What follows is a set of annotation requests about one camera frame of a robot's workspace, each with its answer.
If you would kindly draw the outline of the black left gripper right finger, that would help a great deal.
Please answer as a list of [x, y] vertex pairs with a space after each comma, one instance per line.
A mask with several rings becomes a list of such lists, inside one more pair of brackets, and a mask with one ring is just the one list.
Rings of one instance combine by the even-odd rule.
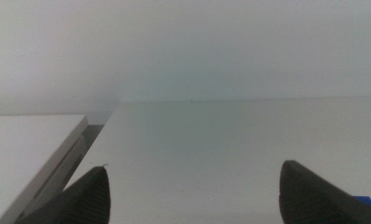
[[282, 164], [279, 192], [284, 223], [371, 224], [371, 206], [297, 161]]

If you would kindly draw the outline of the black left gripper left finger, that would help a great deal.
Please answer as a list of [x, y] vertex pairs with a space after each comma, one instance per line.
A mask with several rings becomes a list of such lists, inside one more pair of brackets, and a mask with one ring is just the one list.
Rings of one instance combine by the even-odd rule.
[[111, 212], [105, 167], [89, 170], [61, 194], [16, 221], [17, 224], [108, 224]]

